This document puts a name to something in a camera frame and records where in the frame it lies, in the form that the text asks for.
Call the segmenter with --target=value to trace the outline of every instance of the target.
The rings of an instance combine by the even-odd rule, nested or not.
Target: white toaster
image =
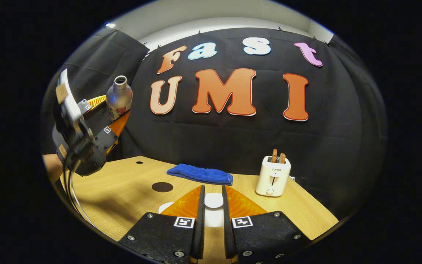
[[[277,162],[271,162],[271,158],[271,156],[263,158],[260,177],[258,178],[255,191],[257,194],[268,197],[280,197],[290,177],[291,164],[286,158],[286,163],[278,163],[279,160]]]

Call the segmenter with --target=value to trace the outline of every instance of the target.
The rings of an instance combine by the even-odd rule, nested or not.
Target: black circle
[[[174,186],[168,182],[156,182],[151,187],[154,191],[160,193],[166,193],[174,189]]]

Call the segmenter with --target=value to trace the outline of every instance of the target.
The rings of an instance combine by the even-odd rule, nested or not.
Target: pink letter
[[[314,57],[314,53],[317,54],[317,52],[313,49],[310,48],[307,44],[300,42],[300,43],[294,43],[294,45],[296,47],[300,48],[300,51],[302,52],[302,55],[304,55],[304,58],[310,62],[311,64],[317,66],[317,67],[322,67],[323,64],[321,61],[319,61],[318,59],[315,59]]]

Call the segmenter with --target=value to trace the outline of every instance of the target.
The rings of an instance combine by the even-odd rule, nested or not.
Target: light blue letter
[[[246,46],[243,50],[248,55],[265,55],[270,53],[271,48],[268,46],[269,43],[270,41],[264,37],[248,37],[242,40],[242,44]]]
[[[214,48],[216,48],[216,44],[214,44],[213,42],[199,44],[198,46],[193,48],[194,51],[192,51],[190,55],[188,55],[188,59],[196,60],[199,58],[213,57],[214,55],[216,55],[216,53],[218,53],[216,50],[214,50]]]

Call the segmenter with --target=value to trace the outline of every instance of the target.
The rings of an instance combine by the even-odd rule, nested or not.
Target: person's arm
[[[42,155],[48,177],[51,182],[55,182],[63,174],[63,163],[56,154]]]

